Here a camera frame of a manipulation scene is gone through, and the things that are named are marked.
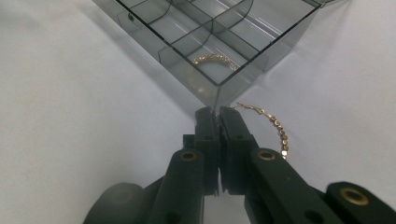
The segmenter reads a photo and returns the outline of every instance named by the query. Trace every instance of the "screw hole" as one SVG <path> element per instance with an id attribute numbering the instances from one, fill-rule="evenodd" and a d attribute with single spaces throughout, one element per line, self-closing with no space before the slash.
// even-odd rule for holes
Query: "screw hole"
<path id="1" fill-rule="evenodd" d="M 308 219 L 309 222 L 315 224 L 320 224 L 324 222 L 321 214 L 311 210 L 305 212 L 305 218 Z"/>
<path id="2" fill-rule="evenodd" d="M 273 161 L 275 159 L 275 155 L 269 151 L 260 151 L 259 158 L 265 161 Z"/>
<path id="3" fill-rule="evenodd" d="M 181 220 L 181 215 L 177 212 L 168 212 L 164 218 L 166 224 L 177 224 Z"/>
<path id="4" fill-rule="evenodd" d="M 128 13 L 128 19 L 129 19 L 130 21 L 134 21 L 134 17 L 132 16 L 131 13 Z"/>
<path id="5" fill-rule="evenodd" d="M 197 159 L 197 155 L 193 152 L 184 152 L 183 154 L 181 154 L 180 158 L 183 161 L 194 161 L 195 159 Z"/>
<path id="6" fill-rule="evenodd" d="M 364 206 L 369 204 L 369 199 L 360 191 L 352 188 L 345 188 L 340 190 L 341 196 L 350 203 Z"/>

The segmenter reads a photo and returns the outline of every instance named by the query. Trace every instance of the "gold chain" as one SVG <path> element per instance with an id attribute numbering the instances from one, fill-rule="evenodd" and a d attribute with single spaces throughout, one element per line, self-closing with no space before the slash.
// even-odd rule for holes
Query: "gold chain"
<path id="1" fill-rule="evenodd" d="M 274 124 L 274 127 L 277 128 L 277 134 L 280 136 L 280 145 L 281 145 L 280 154 L 282 155 L 282 158 L 286 159 L 288 157 L 288 151 L 289 151 L 288 136 L 283 130 L 283 126 L 280 125 L 280 122 L 274 116 L 267 113 L 264 109 L 254 105 L 244 105 L 241 103 L 236 103 L 236 105 L 231 105 L 230 107 L 231 108 L 243 107 L 245 109 L 254 110 L 259 115 L 264 115 L 265 117 L 267 117 L 270 120 L 270 122 Z"/>
<path id="2" fill-rule="evenodd" d="M 231 69 L 233 69 L 233 71 L 236 71 L 236 64 L 233 63 L 233 61 L 231 61 L 231 59 L 229 59 L 228 57 L 226 57 L 224 55 L 220 55 L 220 54 L 215 54 L 215 53 L 203 54 L 203 55 L 199 56 L 198 58 L 194 59 L 194 61 L 192 61 L 192 62 L 194 64 L 198 65 L 198 64 L 203 63 L 204 61 L 207 61 L 207 60 L 223 62 L 225 64 L 228 64 L 231 67 Z"/>

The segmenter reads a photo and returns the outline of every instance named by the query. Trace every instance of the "plastic organizer box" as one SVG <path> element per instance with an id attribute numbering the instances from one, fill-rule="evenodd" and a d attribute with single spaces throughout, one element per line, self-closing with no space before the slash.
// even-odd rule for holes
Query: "plastic organizer box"
<path id="1" fill-rule="evenodd" d="M 284 57 L 321 7 L 312 0 L 93 2 L 213 108 Z"/>

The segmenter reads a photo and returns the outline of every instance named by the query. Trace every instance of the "white table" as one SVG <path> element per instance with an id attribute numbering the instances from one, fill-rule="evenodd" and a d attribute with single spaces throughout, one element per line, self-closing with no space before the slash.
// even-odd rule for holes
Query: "white table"
<path id="1" fill-rule="evenodd" d="M 283 123 L 307 183 L 346 180 L 396 208 L 394 8 L 323 8 L 237 100 Z M 81 223 L 109 186 L 145 187 L 203 106 L 92 1 L 0 1 L 0 223 Z M 279 148 L 266 120 L 242 115 Z M 205 223 L 248 223 L 242 197 L 206 201 Z"/>

